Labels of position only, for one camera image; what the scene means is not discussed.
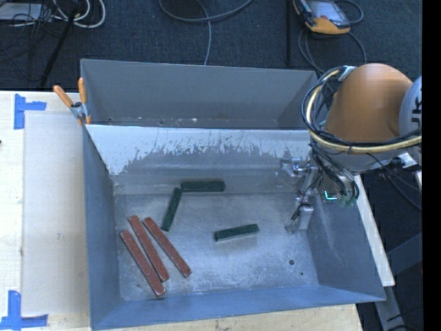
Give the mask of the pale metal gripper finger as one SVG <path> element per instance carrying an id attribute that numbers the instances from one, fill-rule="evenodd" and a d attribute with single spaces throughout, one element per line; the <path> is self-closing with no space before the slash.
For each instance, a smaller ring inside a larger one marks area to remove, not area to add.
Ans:
<path id="1" fill-rule="evenodd" d="M 314 213 L 314 207 L 308 203 L 301 203 L 291 216 L 291 219 L 285 226 L 288 233 L 307 231 L 309 222 Z"/>
<path id="2" fill-rule="evenodd" d="M 279 176 L 283 178 L 300 178 L 306 177 L 311 173 L 310 160 L 291 158 L 281 159 Z"/>

